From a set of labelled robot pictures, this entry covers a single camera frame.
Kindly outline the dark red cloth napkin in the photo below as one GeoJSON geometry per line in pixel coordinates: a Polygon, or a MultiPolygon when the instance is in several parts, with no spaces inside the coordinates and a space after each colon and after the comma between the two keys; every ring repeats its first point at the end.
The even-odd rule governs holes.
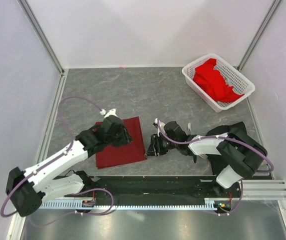
{"type": "Polygon", "coordinates": [[[131,164],[146,159],[139,117],[136,116],[123,121],[133,141],[121,147],[109,145],[102,152],[97,153],[95,157],[98,169],[131,164]]]}

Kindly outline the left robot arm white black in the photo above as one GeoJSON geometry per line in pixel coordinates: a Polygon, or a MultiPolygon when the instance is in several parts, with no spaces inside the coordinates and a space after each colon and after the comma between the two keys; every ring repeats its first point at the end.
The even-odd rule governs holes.
{"type": "Polygon", "coordinates": [[[92,193],[92,183],[84,172],[60,177],[59,174],[107,146],[122,147],[132,142],[125,123],[110,115],[101,124],[79,133],[73,141],[46,160],[25,170],[13,168],[5,192],[21,217],[34,213],[44,201],[66,195],[92,193]]]}

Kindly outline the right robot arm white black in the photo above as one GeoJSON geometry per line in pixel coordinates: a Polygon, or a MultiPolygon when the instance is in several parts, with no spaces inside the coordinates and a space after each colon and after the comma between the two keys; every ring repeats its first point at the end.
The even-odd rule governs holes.
{"type": "Polygon", "coordinates": [[[157,133],[151,135],[146,156],[163,156],[176,149],[184,156],[207,159],[215,175],[212,192],[223,197],[230,187],[243,179],[251,179],[267,160],[267,150],[247,134],[241,121],[232,125],[220,125],[206,135],[185,132],[176,121],[163,123],[155,119],[157,133]]]}

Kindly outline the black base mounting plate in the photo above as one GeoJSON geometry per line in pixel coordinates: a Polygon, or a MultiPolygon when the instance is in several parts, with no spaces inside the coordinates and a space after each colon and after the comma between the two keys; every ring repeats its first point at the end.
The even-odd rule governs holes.
{"type": "Polygon", "coordinates": [[[214,176],[96,176],[83,178],[82,190],[104,188],[114,197],[132,195],[181,195],[196,198],[237,198],[241,185],[236,182],[225,189],[214,176]]]}

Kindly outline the silver fork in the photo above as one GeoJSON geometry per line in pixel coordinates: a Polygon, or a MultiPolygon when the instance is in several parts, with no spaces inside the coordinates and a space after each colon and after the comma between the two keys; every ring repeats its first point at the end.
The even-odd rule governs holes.
{"type": "Polygon", "coordinates": [[[207,159],[208,156],[206,154],[200,154],[199,157],[203,158],[203,159],[207,159]]]}

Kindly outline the black round plate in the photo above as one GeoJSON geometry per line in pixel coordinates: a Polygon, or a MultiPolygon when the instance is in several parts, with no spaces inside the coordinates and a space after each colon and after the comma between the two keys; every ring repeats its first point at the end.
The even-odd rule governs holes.
{"type": "MultiPolygon", "coordinates": [[[[246,126],[243,121],[232,124],[232,125],[220,125],[206,133],[206,136],[221,135],[223,133],[228,133],[232,128],[238,128],[245,133],[247,133],[246,126]]],[[[221,155],[208,154],[209,162],[211,163],[213,175],[218,175],[221,170],[223,170],[228,164],[222,158],[221,155]]]]}

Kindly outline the bright red cloth in basket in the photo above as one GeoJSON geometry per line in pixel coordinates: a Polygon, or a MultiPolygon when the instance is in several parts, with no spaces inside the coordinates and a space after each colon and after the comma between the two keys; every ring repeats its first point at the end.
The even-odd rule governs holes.
{"type": "Polygon", "coordinates": [[[193,82],[196,83],[215,102],[232,103],[244,94],[234,92],[234,87],[226,83],[221,73],[214,69],[217,60],[210,58],[195,68],[193,82]]]}

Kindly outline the white plastic basket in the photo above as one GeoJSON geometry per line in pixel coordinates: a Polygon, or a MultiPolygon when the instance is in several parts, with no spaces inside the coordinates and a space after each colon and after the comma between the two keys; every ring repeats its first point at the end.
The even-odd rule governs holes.
{"type": "Polygon", "coordinates": [[[185,77],[186,84],[217,113],[236,106],[255,91],[255,85],[249,79],[215,53],[206,54],[187,64],[182,68],[182,74],[185,77]],[[225,82],[229,86],[233,87],[235,93],[241,95],[238,100],[228,103],[214,101],[193,81],[196,68],[204,64],[209,59],[215,59],[217,61],[214,69],[220,72],[225,82]]]}

